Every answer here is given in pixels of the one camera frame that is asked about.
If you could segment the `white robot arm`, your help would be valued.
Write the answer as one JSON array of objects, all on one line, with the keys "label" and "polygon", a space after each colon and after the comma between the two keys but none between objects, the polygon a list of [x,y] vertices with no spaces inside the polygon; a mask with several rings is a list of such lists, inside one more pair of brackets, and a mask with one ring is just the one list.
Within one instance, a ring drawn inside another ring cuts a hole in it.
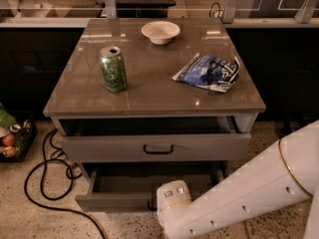
[{"label": "white robot arm", "polygon": [[318,120],[277,140],[195,200],[182,180],[162,185],[158,218],[168,239],[192,239],[308,198],[303,239],[319,239]]}]

